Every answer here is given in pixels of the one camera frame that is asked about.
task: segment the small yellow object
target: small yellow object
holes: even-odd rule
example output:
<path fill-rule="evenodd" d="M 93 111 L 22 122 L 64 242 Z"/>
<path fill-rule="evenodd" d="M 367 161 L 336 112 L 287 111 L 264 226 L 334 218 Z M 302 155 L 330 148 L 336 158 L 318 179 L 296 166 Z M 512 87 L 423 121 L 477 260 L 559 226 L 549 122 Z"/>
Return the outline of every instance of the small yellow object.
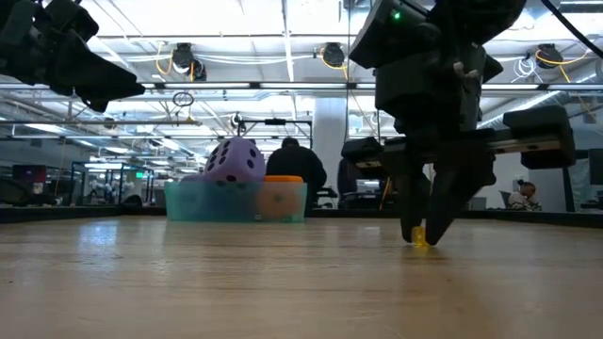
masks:
<path fill-rule="evenodd" d="M 413 244 L 415 247 L 429 247 L 430 244 L 425 241 L 425 228 L 416 226 L 413 228 Z"/>

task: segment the translucent plastic bin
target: translucent plastic bin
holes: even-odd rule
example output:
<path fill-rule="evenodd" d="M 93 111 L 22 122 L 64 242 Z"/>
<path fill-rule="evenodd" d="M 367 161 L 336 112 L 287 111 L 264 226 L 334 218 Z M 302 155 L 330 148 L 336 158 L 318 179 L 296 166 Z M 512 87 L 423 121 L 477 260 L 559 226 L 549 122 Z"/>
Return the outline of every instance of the translucent plastic bin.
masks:
<path fill-rule="evenodd" d="M 302 222 L 304 183 L 166 183 L 170 221 Z"/>

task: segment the table surface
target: table surface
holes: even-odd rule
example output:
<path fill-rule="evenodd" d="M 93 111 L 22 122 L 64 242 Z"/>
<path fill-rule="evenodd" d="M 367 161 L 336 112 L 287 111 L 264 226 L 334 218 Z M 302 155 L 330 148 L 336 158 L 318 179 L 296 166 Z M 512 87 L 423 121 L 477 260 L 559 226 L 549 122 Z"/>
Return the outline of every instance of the table surface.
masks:
<path fill-rule="evenodd" d="M 603 232 L 458 220 L 0 226 L 4 338 L 601 338 Z"/>

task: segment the purple dice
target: purple dice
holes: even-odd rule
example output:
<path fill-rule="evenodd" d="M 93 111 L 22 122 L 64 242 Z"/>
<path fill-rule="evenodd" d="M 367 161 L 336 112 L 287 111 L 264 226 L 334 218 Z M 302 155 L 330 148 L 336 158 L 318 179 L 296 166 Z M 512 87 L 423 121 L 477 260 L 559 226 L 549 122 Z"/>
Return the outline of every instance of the purple dice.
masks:
<path fill-rule="evenodd" d="M 249 140 L 224 140 L 209 155 L 203 177 L 211 182 L 262 182 L 266 175 L 264 155 Z"/>

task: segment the man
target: man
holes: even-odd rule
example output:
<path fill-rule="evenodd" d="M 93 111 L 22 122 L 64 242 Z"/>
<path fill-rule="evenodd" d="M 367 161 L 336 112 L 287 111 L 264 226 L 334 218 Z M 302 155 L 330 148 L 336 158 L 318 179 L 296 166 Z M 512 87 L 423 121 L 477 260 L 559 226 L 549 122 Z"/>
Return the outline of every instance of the man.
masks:
<path fill-rule="evenodd" d="M 519 191 L 509 197 L 509 208 L 519 211 L 540 211 L 542 207 L 536 201 L 536 185 L 520 180 Z"/>
<path fill-rule="evenodd" d="M 317 192 L 327 182 L 327 173 L 322 162 L 311 150 L 300 146 L 298 140 L 286 137 L 281 148 L 270 155 L 266 165 L 267 175 L 295 175 L 308 185 L 306 209 L 317 201 Z"/>

